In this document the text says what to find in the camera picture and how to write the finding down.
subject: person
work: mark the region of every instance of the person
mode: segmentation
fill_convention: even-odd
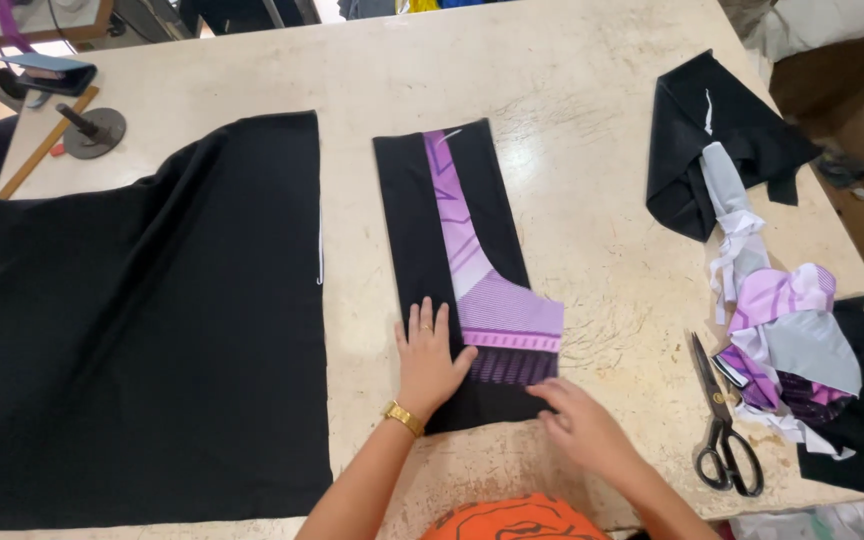
[[[433,321],[432,300],[412,305],[408,337],[395,324],[400,385],[395,402],[427,421],[462,383],[477,354],[466,347],[455,361],[449,349],[449,306]],[[639,455],[618,422],[575,384],[548,378],[527,391],[558,414],[538,415],[548,437],[582,470],[600,476],[638,512],[654,540],[712,540],[715,532]],[[417,434],[386,417],[312,509],[295,540],[372,540]],[[534,494],[511,501],[471,502],[432,523],[422,540],[445,538],[608,538],[556,497]]]

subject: right hand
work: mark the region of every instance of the right hand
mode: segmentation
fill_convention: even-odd
[[[558,411],[538,413],[552,442],[586,472],[607,482],[645,465],[616,419],[582,388],[563,378],[546,378],[526,391]]]

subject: scissors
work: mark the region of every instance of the scissors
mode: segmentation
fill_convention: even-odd
[[[710,367],[709,357],[706,356],[706,351],[702,348],[702,343],[699,342],[699,336],[694,331],[692,332],[692,349],[695,352],[696,361],[699,362],[699,371],[702,373],[705,397],[708,398],[708,406],[712,409],[712,429],[709,432],[705,448],[702,448],[699,456],[695,458],[695,472],[699,474],[702,482],[712,489],[728,491],[735,486],[735,491],[743,497],[759,497],[762,494],[763,485],[762,465],[759,464],[759,458],[748,441],[732,429],[732,416],[726,406],[725,396],[719,388],[719,383],[715,380],[713,368]],[[755,485],[752,489],[746,485],[742,473],[738,470],[736,457],[729,446],[730,440],[738,441],[745,450],[746,456],[749,457],[751,470],[755,474]],[[702,470],[702,461],[707,456],[711,456],[712,464],[715,465],[716,477],[709,477]]]

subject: left hand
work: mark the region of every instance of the left hand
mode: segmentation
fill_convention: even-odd
[[[469,373],[479,351],[465,347],[452,362],[449,351],[449,305],[438,308],[432,320],[432,299],[425,297],[422,307],[415,303],[409,311],[409,338],[402,323],[395,323],[395,343],[401,360],[399,390],[395,400],[404,409],[428,422],[432,413],[452,397]]]

